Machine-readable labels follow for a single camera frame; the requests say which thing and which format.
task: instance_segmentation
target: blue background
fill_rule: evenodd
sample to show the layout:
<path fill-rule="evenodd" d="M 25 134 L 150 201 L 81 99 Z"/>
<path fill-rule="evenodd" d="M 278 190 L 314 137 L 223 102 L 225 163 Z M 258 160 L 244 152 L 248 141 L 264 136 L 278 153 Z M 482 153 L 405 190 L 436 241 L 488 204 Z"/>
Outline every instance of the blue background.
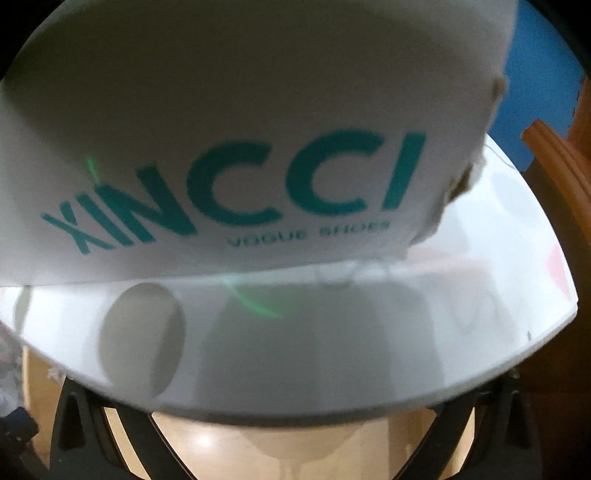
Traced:
<path fill-rule="evenodd" d="M 522 131 L 541 118 L 566 136 L 583 69 L 554 27 L 527 1 L 520 0 L 505 73 L 509 91 L 489 135 L 524 171 L 533 155 L 519 139 Z"/>

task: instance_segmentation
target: green laser line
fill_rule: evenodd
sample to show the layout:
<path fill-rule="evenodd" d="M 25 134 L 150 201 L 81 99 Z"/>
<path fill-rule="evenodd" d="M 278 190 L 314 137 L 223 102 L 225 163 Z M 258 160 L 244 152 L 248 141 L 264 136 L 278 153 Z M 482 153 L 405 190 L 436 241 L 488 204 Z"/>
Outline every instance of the green laser line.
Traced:
<path fill-rule="evenodd" d="M 88 166 L 88 171 L 90 172 L 90 175 L 92 176 L 92 179 L 95 181 L 95 183 L 100 183 L 99 174 L 96 171 L 95 159 L 88 157 L 86 159 L 86 165 Z"/>
<path fill-rule="evenodd" d="M 232 292 L 232 295 L 234 295 L 238 300 L 240 300 L 240 303 L 242 303 L 242 306 L 244 308 L 246 308 L 247 310 L 250 310 L 251 312 L 257 313 L 257 314 L 262 315 L 263 317 L 267 317 L 267 318 L 272 318 L 272 319 L 283 318 L 283 315 L 273 312 L 272 310 L 268 309 L 264 305 L 261 305 L 261 304 L 255 302 L 254 300 L 249 299 L 247 296 L 243 295 L 242 293 L 240 293 L 236 289 L 236 287 L 234 285 L 232 285 L 230 282 L 228 282 L 227 280 L 224 281 L 224 284 L 225 284 L 225 286 L 228 287 L 228 290 L 230 290 L 230 292 Z"/>

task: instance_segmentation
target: wooden surface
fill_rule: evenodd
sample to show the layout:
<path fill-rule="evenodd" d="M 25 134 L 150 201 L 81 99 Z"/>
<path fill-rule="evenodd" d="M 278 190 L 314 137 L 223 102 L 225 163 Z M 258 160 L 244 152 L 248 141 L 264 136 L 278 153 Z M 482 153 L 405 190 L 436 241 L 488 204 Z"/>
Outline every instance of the wooden surface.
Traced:
<path fill-rule="evenodd" d="M 49 364 L 24 354 L 27 408 L 39 424 L 36 451 L 48 459 L 60 386 L 47 378 Z M 109 424 L 130 470 L 148 480 L 117 412 Z M 269 430 L 204 424 L 155 413 L 165 437 L 200 480 L 389 480 L 410 457 L 434 413 L 418 410 L 385 419 L 315 429 Z M 442 478 L 456 473 L 472 444 L 470 420 Z"/>
<path fill-rule="evenodd" d="M 585 78 L 567 139 L 536 121 L 524 178 L 562 246 L 579 294 L 573 322 L 521 366 L 538 427 L 544 480 L 591 478 L 591 83 Z"/>

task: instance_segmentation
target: beige surface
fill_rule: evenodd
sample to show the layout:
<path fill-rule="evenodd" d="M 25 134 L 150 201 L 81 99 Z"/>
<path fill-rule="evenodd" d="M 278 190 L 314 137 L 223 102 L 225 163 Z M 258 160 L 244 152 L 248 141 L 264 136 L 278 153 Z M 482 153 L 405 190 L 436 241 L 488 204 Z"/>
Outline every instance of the beige surface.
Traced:
<path fill-rule="evenodd" d="M 36 451 L 48 459 L 60 386 L 47 378 L 49 365 L 24 354 L 27 408 L 40 426 Z M 125 435 L 117 412 L 106 409 L 119 448 L 136 475 L 148 479 Z M 236 428 L 155 413 L 169 443 L 200 480 L 387 480 L 410 457 L 434 413 L 418 410 L 364 423 L 316 429 Z M 473 420 L 444 478 L 461 467 L 473 438 Z"/>

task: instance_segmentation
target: black metal frame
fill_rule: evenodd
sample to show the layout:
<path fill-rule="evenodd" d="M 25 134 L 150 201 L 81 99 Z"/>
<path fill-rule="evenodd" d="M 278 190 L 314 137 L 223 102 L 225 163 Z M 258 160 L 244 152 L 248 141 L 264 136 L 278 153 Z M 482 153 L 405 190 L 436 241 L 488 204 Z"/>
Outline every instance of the black metal frame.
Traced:
<path fill-rule="evenodd" d="M 507 374 L 433 408 L 437 413 L 433 424 L 394 480 L 438 479 L 455 451 L 473 408 L 477 412 L 475 440 L 462 471 L 453 479 L 540 480 L 541 456 L 535 425 L 516 376 L 514 372 Z M 196 480 L 149 413 L 101 397 L 70 379 L 64 383 L 57 407 L 49 470 L 30 447 L 25 446 L 32 435 L 15 442 L 15 432 L 22 429 L 11 427 L 5 419 L 0 420 L 0 432 L 5 432 L 0 439 L 0 452 L 11 452 L 9 462 L 16 466 L 11 470 L 11 477 L 137 480 L 138 477 L 128 470 L 113 438 L 106 407 L 117 410 L 129 441 L 152 480 Z"/>

